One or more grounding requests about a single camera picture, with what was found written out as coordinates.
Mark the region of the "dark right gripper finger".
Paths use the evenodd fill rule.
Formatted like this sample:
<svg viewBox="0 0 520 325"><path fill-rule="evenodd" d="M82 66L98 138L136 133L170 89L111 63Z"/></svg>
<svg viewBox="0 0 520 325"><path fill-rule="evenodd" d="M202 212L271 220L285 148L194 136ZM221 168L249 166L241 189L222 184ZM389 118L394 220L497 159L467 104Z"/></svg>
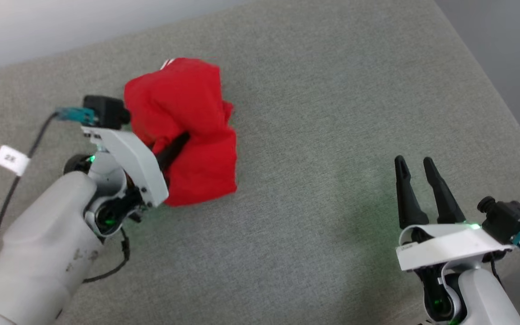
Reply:
<svg viewBox="0 0 520 325"><path fill-rule="evenodd" d="M464 223L466 218L450 188L440 175L431 157L423 159L427 182L431 185L439 216L438 224Z"/></svg>
<svg viewBox="0 0 520 325"><path fill-rule="evenodd" d="M411 174L403 156L394 160L399 227L405 229L412 225L429 223L427 214L421 210L411 185Z"/></svg>

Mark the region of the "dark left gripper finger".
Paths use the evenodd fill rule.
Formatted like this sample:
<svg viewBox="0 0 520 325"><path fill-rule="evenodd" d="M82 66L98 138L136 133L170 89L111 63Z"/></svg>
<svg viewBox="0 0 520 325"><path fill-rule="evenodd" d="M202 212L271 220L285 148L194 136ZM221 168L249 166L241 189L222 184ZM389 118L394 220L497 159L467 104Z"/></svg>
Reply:
<svg viewBox="0 0 520 325"><path fill-rule="evenodd" d="M166 171L169 169L176 158L180 155L182 149L189 141L189 139L190 134L188 134L188 132L183 132L177 138L172 140L172 142L170 142L167 147L163 148L163 150L155 154L159 169L161 171Z"/></svg>

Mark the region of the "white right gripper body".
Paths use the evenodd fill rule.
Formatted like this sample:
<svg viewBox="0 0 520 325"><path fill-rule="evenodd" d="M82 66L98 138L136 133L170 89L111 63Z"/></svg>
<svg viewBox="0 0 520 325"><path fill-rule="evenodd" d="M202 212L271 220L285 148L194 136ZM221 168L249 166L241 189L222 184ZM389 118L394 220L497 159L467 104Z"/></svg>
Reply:
<svg viewBox="0 0 520 325"><path fill-rule="evenodd" d="M428 224L406 227L400 234L396 255L402 271L472 257L496 251L512 251L477 224Z"/></svg>

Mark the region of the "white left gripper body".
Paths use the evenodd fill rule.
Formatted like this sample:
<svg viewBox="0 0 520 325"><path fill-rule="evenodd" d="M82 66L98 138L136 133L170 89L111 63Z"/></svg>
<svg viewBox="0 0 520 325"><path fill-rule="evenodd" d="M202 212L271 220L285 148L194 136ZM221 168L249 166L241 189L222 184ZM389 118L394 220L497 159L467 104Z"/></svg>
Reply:
<svg viewBox="0 0 520 325"><path fill-rule="evenodd" d="M132 132L81 127L97 147L89 176L108 193L122 194L131 179L146 206L158 207L169 197L167 184L153 152Z"/></svg>

